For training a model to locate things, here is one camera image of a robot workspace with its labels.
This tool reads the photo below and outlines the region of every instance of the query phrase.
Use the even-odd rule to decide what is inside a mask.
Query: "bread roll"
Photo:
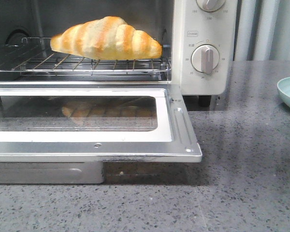
[[[150,35],[115,16],[75,25],[52,37],[50,45],[53,51],[90,59],[159,58],[162,53]]]

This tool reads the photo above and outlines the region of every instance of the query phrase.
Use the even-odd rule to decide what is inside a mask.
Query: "open oven door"
[[[0,83],[0,162],[201,158],[177,85]]]

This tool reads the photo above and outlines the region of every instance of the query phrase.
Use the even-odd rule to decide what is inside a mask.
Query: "countertop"
[[[234,62],[208,108],[186,97],[201,163],[106,163],[101,185],[0,185],[0,232],[290,232],[290,61]]]

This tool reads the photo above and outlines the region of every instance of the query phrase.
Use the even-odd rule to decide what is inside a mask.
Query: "printed label on oven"
[[[187,32],[187,36],[188,37],[198,37],[199,36],[199,32],[197,30],[189,30]]]

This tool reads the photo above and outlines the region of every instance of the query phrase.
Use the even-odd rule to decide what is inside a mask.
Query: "oven dial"
[[[223,6],[226,0],[197,0],[197,4],[204,11],[216,11]]]
[[[219,52],[212,45],[201,45],[194,50],[191,56],[192,66],[199,72],[211,74],[218,65]]]

